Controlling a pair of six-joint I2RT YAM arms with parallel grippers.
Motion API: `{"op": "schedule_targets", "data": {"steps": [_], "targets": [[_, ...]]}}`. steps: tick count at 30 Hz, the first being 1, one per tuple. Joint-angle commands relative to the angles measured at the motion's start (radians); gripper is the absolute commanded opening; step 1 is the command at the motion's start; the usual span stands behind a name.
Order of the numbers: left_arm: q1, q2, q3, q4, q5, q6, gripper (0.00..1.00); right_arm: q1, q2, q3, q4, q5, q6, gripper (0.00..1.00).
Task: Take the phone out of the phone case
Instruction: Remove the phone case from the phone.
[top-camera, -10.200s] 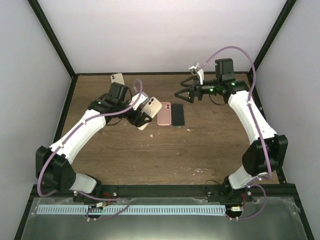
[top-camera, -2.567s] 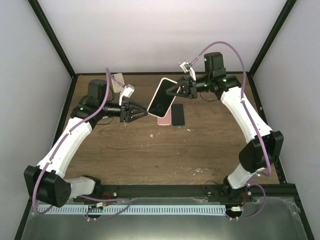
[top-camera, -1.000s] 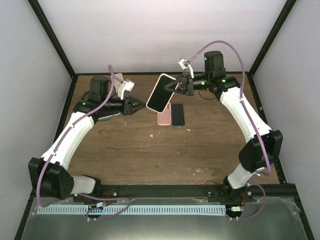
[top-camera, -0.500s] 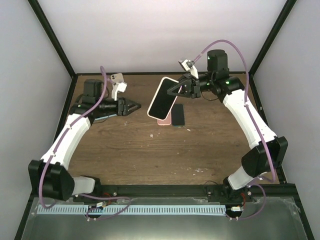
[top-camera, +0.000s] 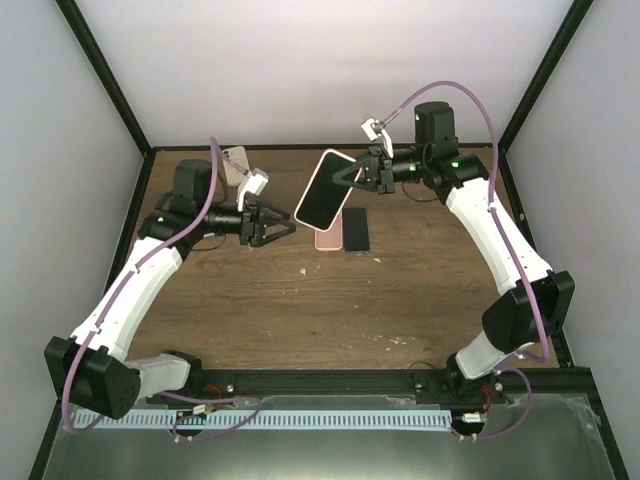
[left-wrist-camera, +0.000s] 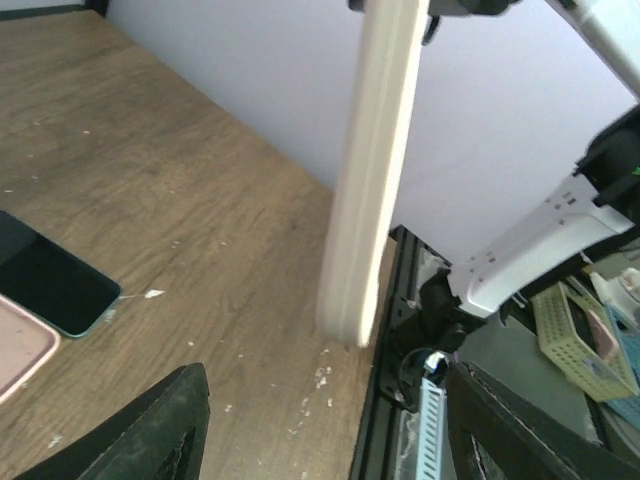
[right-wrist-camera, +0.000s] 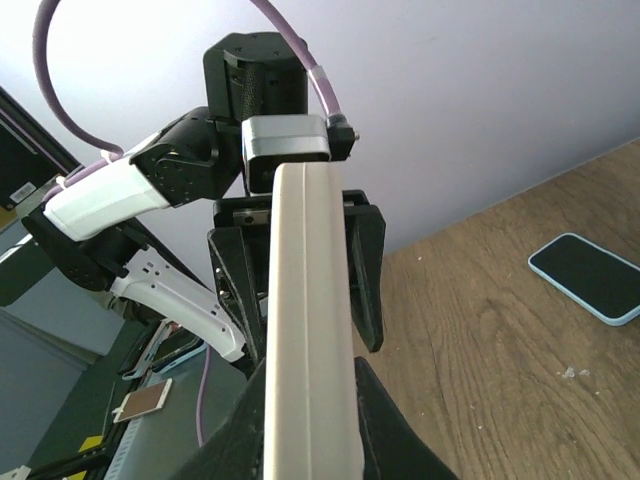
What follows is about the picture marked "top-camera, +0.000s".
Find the pink phone case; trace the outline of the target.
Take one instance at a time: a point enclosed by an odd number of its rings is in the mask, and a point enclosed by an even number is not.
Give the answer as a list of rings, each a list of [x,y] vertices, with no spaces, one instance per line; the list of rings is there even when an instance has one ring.
[[[342,213],[336,216],[334,223],[328,230],[315,231],[314,246],[321,252],[334,252],[343,249]]]

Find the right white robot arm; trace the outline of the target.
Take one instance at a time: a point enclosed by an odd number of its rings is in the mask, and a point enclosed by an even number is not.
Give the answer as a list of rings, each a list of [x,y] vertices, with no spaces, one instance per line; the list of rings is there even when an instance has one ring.
[[[493,276],[498,299],[484,312],[482,330],[451,355],[444,389],[458,403],[472,399],[489,376],[514,357],[550,354],[549,338],[563,326],[575,289],[571,275],[556,272],[525,239],[495,191],[495,175],[479,157],[459,149],[454,112],[442,101],[414,109],[415,142],[394,147],[383,121],[361,128],[372,146],[332,176],[336,185],[391,194],[398,183],[421,183],[464,226]]]

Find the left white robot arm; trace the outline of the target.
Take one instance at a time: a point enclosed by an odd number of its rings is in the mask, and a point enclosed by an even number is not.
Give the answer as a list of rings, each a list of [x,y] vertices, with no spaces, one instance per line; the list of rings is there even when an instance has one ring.
[[[170,392],[181,403],[204,392],[200,359],[167,350],[131,361],[135,333],[161,291],[204,238],[235,235],[253,248],[294,233],[287,212],[261,199],[268,175],[244,175],[234,203],[213,200],[213,161],[187,159],[174,171],[173,187],[144,219],[131,254],[104,297],[68,338],[54,337],[45,360],[62,411],[73,405],[120,419],[140,399]]]

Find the black screen phone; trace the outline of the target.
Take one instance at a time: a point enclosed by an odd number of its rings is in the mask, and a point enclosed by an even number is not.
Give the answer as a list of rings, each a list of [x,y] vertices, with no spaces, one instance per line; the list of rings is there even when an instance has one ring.
[[[343,247],[348,253],[364,253],[370,249],[368,217],[365,208],[343,210]]]

